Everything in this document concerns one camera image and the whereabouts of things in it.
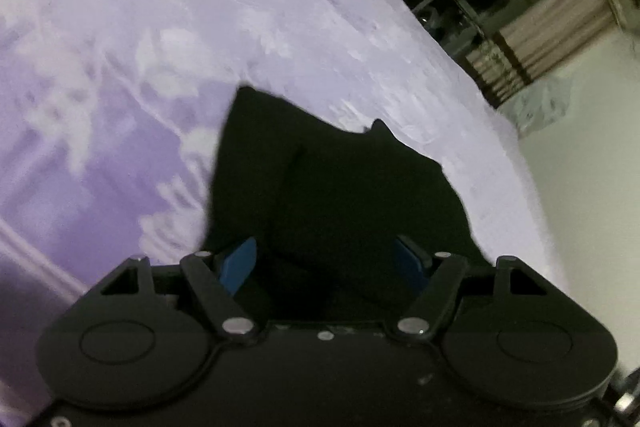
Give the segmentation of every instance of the bed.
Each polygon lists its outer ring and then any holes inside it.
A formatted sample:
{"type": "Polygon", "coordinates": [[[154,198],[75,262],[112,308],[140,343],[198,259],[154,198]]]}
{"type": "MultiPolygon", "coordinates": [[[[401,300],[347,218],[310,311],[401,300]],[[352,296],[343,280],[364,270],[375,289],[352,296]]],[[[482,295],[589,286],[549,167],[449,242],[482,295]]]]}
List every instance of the bed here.
{"type": "Polygon", "coordinates": [[[441,163],[490,261],[566,289],[515,131],[401,0],[0,0],[0,422],[49,397],[38,333],[126,256],[202,238],[240,82],[441,163]]]}

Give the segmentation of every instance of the silver screw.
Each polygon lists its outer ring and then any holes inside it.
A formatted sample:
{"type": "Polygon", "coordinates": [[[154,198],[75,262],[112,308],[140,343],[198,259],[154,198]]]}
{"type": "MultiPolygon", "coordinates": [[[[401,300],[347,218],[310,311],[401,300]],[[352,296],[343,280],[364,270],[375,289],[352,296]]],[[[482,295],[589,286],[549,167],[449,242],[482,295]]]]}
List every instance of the silver screw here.
{"type": "Polygon", "coordinates": [[[429,323],[420,317],[405,317],[398,321],[398,329],[408,335],[423,335],[429,331],[429,323]]]}
{"type": "Polygon", "coordinates": [[[320,331],[320,333],[318,333],[318,338],[321,341],[332,341],[334,336],[335,335],[331,331],[320,331]]]}
{"type": "Polygon", "coordinates": [[[71,427],[71,422],[64,416],[55,416],[49,422],[51,427],[71,427]]]}
{"type": "Polygon", "coordinates": [[[232,335],[246,335],[254,329],[254,323],[245,317],[231,317],[222,323],[222,329],[232,335]]]}

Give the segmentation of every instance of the purple bed sheet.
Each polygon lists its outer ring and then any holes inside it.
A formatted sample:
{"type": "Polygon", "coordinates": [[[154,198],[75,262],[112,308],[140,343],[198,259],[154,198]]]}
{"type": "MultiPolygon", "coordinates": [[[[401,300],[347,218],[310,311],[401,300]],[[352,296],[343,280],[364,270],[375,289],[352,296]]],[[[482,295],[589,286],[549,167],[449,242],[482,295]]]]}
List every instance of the purple bed sheet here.
{"type": "Polygon", "coordinates": [[[559,285],[515,134],[401,0],[0,0],[0,422],[49,397],[33,347],[120,263],[203,232],[240,82],[439,161],[485,256],[559,285]]]}

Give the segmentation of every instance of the dark clothing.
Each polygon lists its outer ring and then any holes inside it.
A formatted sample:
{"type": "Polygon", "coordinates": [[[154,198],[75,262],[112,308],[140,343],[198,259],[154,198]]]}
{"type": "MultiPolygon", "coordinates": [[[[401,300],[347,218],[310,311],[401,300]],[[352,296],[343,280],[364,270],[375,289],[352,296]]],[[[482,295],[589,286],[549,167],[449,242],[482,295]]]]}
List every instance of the dark clothing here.
{"type": "Polygon", "coordinates": [[[258,266],[236,299],[263,318],[397,317],[415,299],[394,264],[401,234],[488,265],[440,165],[381,120],[341,131],[250,87],[228,115],[210,201],[204,250],[258,240],[258,266]]]}

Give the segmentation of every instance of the black garment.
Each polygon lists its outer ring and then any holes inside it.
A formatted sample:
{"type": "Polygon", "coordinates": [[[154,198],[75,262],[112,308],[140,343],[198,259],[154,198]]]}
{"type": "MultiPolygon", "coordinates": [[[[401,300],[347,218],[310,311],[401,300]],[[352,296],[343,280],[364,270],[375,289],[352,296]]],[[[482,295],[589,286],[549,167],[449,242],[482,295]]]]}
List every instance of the black garment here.
{"type": "Polygon", "coordinates": [[[394,264],[400,234],[487,264],[440,165],[381,120],[341,131],[250,87],[228,115],[210,201],[203,250],[258,240],[257,269],[236,299],[262,318],[398,316],[415,299],[394,264]]]}

